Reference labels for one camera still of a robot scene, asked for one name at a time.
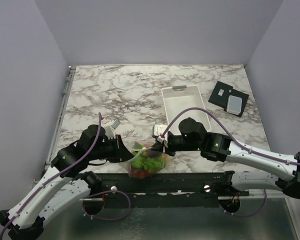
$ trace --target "wall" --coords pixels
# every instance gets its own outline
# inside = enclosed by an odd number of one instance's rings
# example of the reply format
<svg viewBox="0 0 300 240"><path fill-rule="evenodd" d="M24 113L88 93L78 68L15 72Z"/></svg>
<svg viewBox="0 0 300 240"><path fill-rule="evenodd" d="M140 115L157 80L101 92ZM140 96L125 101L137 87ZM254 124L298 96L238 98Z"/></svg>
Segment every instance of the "wall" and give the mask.
<svg viewBox="0 0 300 240"><path fill-rule="evenodd" d="M69 65L247 64L282 0L36 0Z"/></svg>
<svg viewBox="0 0 300 240"><path fill-rule="evenodd" d="M300 151L300 0L283 1L246 67L273 151ZM300 200L295 201L300 214Z"/></svg>
<svg viewBox="0 0 300 240"><path fill-rule="evenodd" d="M34 1L0 0L0 210L40 177L68 71Z"/></svg>

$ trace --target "marble surface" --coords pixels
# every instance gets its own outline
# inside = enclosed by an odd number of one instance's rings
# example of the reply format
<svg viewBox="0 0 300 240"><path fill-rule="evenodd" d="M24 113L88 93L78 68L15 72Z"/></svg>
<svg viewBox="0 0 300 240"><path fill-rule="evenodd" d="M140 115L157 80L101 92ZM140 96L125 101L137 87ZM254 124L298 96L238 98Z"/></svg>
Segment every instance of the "marble surface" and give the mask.
<svg viewBox="0 0 300 240"><path fill-rule="evenodd" d="M249 94L241 118L208 102L217 81ZM161 89L180 85L198 86L206 109L217 116L235 138L261 149L270 149L243 65L91 65L76 68L56 151L77 140L89 125L98 124L98 112L106 117L103 123L116 118L121 121L116 133L122 136L128 148L134 141L154 143L152 126L167 124ZM212 132L224 134L213 119L209 120ZM90 166L88 170L126 172L115 163ZM228 170L255 171L237 163L206 160L199 152L178 152L161 172Z"/></svg>

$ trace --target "white tray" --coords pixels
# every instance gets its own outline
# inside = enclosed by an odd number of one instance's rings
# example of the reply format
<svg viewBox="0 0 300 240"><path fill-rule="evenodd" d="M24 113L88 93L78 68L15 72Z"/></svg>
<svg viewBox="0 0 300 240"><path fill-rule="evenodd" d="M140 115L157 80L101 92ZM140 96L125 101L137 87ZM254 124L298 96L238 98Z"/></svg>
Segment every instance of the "white tray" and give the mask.
<svg viewBox="0 0 300 240"><path fill-rule="evenodd" d="M198 86L170 86L161 90L165 116L168 124L183 110L193 107L206 109ZM208 115L199 110L190 110L184 113L170 128L174 135L180 135L179 123L187 118L192 118L203 124L207 132L211 131Z"/></svg>

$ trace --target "plastic bag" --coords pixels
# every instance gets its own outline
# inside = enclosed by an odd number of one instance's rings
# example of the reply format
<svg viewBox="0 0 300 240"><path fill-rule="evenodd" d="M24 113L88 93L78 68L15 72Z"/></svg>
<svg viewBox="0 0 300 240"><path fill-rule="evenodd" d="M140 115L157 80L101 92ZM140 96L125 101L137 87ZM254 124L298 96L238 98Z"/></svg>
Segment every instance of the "plastic bag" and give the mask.
<svg viewBox="0 0 300 240"><path fill-rule="evenodd" d="M144 179L159 172L166 167L170 160L165 153L151 151L150 144L134 143L132 154L134 158L129 161L119 163L121 167L126 169L131 178Z"/></svg>

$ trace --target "gray floor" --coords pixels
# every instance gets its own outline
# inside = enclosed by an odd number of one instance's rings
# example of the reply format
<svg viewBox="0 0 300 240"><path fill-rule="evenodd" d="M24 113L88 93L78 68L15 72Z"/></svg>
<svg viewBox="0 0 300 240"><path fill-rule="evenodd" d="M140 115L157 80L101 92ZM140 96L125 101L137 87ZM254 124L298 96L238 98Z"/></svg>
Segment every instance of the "gray floor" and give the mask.
<svg viewBox="0 0 300 240"><path fill-rule="evenodd" d="M261 199L244 199L238 213L251 213ZM106 209L107 217L124 210ZM117 222L83 217L80 202L53 219L39 240L293 240L297 239L286 201L269 199L255 217L237 218L219 208L136 208Z"/></svg>

